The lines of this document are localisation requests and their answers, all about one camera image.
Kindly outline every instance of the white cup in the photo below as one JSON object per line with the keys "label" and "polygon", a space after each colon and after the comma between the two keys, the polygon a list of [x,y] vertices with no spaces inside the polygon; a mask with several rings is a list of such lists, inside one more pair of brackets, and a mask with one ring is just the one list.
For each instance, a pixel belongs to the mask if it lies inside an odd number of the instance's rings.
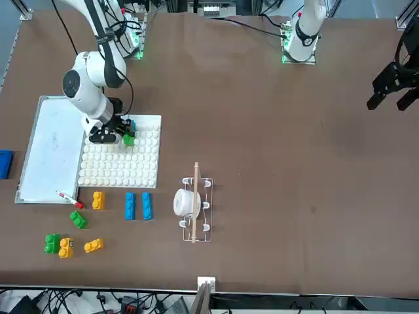
{"label": "white cup", "polygon": [[[197,193],[196,196],[198,198],[196,201],[196,216],[198,217],[201,210],[201,195]],[[175,198],[173,199],[173,210],[177,216],[191,217],[194,211],[193,203],[194,192],[181,188],[176,192]]]}

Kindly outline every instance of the wooden stick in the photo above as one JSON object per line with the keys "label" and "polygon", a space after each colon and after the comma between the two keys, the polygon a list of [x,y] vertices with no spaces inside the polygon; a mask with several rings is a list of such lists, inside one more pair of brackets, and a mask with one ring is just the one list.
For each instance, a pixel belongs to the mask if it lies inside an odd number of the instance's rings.
{"label": "wooden stick", "polygon": [[194,166],[194,202],[193,202],[193,214],[192,214],[192,243],[195,243],[196,240],[196,212],[197,210],[197,201],[198,201],[198,172],[199,167],[198,163],[195,163]]}

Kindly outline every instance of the whiteboard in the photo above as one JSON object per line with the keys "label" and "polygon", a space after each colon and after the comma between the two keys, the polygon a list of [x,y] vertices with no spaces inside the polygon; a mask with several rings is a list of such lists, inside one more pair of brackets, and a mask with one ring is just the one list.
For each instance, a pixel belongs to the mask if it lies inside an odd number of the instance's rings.
{"label": "whiteboard", "polygon": [[81,118],[65,97],[39,98],[15,203],[66,203],[56,190],[77,197]]}

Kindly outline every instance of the green toy block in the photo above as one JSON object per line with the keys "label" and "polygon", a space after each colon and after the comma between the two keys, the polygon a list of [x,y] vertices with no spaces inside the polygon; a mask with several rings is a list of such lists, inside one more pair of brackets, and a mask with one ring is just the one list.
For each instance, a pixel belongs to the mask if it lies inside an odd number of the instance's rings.
{"label": "green toy block", "polygon": [[74,225],[78,229],[85,229],[87,226],[87,220],[84,219],[83,216],[80,215],[77,211],[74,211],[70,214],[70,219],[74,222]]}
{"label": "green toy block", "polygon": [[57,254],[60,250],[60,235],[47,234],[45,237],[45,253]]}
{"label": "green toy block", "polygon": [[129,136],[128,134],[125,134],[122,139],[124,140],[124,144],[126,146],[133,146],[134,145],[134,139],[135,137]]}

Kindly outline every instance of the blue toy block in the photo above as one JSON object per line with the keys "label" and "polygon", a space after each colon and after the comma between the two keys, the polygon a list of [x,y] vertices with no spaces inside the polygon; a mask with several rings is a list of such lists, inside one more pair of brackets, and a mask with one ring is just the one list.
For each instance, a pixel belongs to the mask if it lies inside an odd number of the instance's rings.
{"label": "blue toy block", "polygon": [[11,150],[0,150],[0,179],[7,179],[12,157],[13,152]]}
{"label": "blue toy block", "polygon": [[136,195],[132,192],[125,194],[125,220],[136,218]]}
{"label": "blue toy block", "polygon": [[144,220],[151,219],[151,212],[153,208],[151,207],[151,195],[150,193],[143,193],[143,218]]}

